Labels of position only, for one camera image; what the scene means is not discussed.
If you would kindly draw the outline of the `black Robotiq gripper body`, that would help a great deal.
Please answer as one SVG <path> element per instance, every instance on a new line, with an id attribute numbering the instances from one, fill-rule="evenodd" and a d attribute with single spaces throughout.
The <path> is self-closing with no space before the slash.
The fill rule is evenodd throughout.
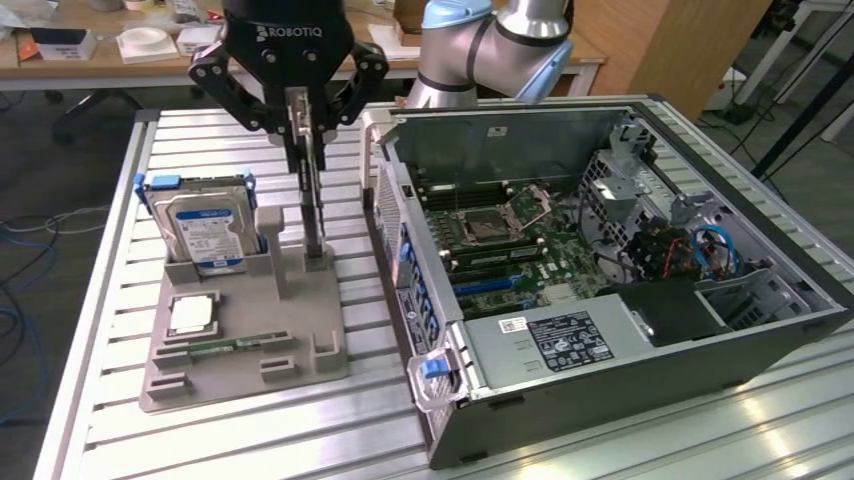
<path id="1" fill-rule="evenodd" d="M 223 3 L 226 51 L 274 98 L 290 87 L 322 89 L 355 45 L 338 0 Z"/>

